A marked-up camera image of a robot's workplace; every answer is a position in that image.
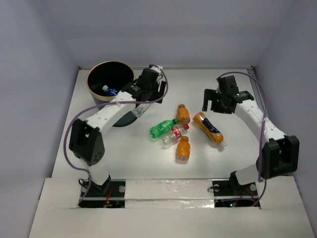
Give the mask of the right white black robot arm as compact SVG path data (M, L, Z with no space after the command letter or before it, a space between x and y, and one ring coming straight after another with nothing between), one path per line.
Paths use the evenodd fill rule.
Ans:
M298 168L300 142L296 136L288 136L278 129L262 111L248 91L240 91L234 76L217 78L216 89L205 89L202 110L222 114L235 114L253 133L259 142L257 161L230 175L228 189L240 194L246 185L293 173Z

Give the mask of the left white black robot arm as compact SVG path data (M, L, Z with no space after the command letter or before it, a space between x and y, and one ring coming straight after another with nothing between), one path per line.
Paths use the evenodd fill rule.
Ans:
M161 103L168 90L168 82L161 66L151 64L141 75L126 84L109 103L85 120L75 119L72 123L69 149L79 158L88 172L88 190L91 188L104 196L110 189L110 175L101 162L105 154L103 136L126 114L133 120L141 117L153 104Z

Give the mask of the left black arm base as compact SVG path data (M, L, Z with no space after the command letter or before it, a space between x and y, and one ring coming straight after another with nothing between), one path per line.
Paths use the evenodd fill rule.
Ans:
M89 181L87 179L79 179L81 185L80 202L81 208L124 208L125 207L125 187L126 180L114 179L106 186L106 192L102 193L96 186L91 185L86 196L82 198L86 192Z

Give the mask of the clear bottle blue label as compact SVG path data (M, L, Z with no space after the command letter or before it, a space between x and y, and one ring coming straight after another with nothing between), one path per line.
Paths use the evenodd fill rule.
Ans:
M118 94L118 91L114 88L109 88L107 85L102 87L102 91L106 97L115 97Z

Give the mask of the clear plastic bottle white cap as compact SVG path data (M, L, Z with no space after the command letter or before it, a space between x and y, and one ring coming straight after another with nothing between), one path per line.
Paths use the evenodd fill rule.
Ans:
M140 118L152 105L151 104L139 104L136 108L134 108L131 113L136 117Z

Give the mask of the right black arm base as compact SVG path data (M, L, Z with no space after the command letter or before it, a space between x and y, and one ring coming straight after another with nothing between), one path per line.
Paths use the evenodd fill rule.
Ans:
M255 182L241 185L232 172L228 179L213 180L207 189L214 195L215 208L259 207L259 195Z

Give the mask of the large orange bottle blue label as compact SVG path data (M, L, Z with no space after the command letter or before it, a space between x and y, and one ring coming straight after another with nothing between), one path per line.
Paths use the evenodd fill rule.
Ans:
M197 113L193 117L194 125L201 129L210 141L215 144L219 150L223 150L227 143L224 140L223 134L210 122L203 112Z

